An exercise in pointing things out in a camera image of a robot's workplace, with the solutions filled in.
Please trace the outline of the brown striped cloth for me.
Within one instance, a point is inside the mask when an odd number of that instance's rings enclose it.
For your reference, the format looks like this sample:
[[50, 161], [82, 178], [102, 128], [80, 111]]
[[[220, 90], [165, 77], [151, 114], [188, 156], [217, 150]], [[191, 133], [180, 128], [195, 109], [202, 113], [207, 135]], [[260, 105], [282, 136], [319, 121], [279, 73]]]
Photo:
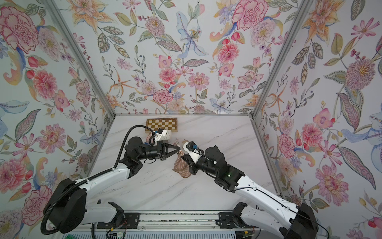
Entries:
[[188, 178], [191, 176], [191, 173], [189, 171], [189, 165], [181, 158], [184, 156], [184, 153], [182, 151], [179, 151], [177, 153], [177, 159], [173, 166], [173, 171], [178, 173], [183, 178]]

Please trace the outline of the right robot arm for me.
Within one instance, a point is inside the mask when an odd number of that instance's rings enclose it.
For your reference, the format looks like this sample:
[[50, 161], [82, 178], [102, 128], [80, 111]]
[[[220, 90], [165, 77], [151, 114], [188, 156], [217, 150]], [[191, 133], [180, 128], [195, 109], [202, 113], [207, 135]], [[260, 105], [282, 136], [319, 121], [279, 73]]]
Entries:
[[266, 190], [248, 175], [228, 164], [217, 146], [200, 149], [194, 142], [183, 145], [181, 157], [189, 165], [192, 175], [203, 171], [224, 191], [238, 194], [254, 207], [239, 202], [231, 212], [238, 228], [256, 227], [281, 239], [314, 239], [319, 231], [313, 210], [302, 203], [297, 205]]

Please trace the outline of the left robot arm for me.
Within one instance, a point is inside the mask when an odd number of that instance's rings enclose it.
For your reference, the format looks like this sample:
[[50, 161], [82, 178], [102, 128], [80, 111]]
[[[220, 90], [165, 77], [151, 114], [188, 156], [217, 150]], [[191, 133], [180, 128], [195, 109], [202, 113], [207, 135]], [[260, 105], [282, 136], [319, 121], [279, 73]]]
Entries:
[[125, 221], [124, 210], [115, 202], [90, 204], [101, 191], [135, 176], [144, 160], [166, 160], [180, 147], [165, 141], [145, 144], [138, 136], [124, 139], [112, 168], [81, 179], [59, 183], [43, 210], [40, 230], [44, 235], [71, 232], [79, 225], [105, 223], [119, 227]]

